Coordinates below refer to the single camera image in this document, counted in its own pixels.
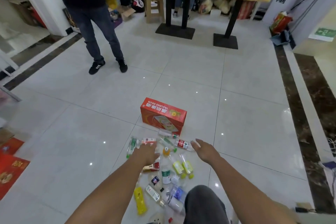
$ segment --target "bottle cap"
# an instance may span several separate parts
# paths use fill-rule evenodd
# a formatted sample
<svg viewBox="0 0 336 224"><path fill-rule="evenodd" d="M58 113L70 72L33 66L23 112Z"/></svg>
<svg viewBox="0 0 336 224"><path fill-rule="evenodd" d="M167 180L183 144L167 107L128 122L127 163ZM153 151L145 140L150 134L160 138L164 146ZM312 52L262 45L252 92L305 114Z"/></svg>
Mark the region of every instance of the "bottle cap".
<svg viewBox="0 0 336 224"><path fill-rule="evenodd" d="M168 156L170 154L170 149L168 147L165 147L162 151L164 156Z"/></svg>

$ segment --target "sneaker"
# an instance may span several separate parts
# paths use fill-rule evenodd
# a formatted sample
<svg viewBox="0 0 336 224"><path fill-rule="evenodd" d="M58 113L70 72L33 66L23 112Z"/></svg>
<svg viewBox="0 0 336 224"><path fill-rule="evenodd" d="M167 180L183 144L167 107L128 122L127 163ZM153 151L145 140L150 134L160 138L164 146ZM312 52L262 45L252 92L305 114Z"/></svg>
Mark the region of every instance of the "sneaker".
<svg viewBox="0 0 336 224"><path fill-rule="evenodd" d="M128 69L125 60L119 60L118 63L119 63L120 71L121 71L122 73L125 73L125 72L127 71L127 69Z"/></svg>
<svg viewBox="0 0 336 224"><path fill-rule="evenodd" d="M95 74L95 73L97 73L98 70L99 70L103 65L105 65L105 61L104 61L104 60L103 60L103 63L98 63L98 62L94 61L94 62L92 63L92 66L91 66L90 70L89 70L89 74Z"/></svg>

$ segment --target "yellow bottle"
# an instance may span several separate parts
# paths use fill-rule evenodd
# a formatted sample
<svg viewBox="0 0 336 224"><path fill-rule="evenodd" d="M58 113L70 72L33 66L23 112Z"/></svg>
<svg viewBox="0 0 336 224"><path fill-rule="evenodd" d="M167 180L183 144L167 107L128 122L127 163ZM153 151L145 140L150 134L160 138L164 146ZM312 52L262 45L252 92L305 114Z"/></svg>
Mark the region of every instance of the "yellow bottle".
<svg viewBox="0 0 336 224"><path fill-rule="evenodd" d="M144 214L145 212L147 212L147 207L145 204L145 200L144 200L144 195L142 193L142 188L141 187L137 187L134 190L134 199L136 201L136 208L138 210L138 214Z"/></svg>

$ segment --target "white tile floor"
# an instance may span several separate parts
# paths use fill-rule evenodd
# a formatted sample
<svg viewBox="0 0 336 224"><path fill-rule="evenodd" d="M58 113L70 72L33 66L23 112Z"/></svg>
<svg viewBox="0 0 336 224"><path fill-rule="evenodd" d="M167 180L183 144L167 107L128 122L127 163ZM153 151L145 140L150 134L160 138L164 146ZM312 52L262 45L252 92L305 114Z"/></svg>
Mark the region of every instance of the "white tile floor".
<svg viewBox="0 0 336 224"><path fill-rule="evenodd" d="M211 143L242 175L290 207L312 197L269 32L260 22L239 21L239 50L212 46L228 20L195 16L193 40L155 34L143 15L116 32L128 72L121 74L108 43L96 33L107 64L88 74L91 57L81 39L14 89L23 99L2 114L26 141L17 156L31 160L0 201L6 223L63 223L79 203L126 160L131 136L155 137L141 120L145 97L188 111L181 137ZM180 23L180 18L173 23ZM230 205L210 166L188 153L197 184ZM148 182L141 177L141 185ZM132 199L123 224L146 223L158 210L137 216Z"/></svg>

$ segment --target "stool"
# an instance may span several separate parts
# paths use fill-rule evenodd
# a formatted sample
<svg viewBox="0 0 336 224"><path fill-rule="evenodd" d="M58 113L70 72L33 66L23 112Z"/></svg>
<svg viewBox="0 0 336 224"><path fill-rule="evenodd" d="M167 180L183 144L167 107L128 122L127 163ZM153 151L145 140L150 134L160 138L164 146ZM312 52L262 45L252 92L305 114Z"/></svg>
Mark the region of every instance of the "stool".
<svg viewBox="0 0 336 224"><path fill-rule="evenodd" d="M151 2L156 1L157 6L152 7ZM158 10L159 13L152 14L152 10ZM165 21L165 12L163 8L163 0L145 0L145 16L146 22L149 23L152 17L161 17Z"/></svg>

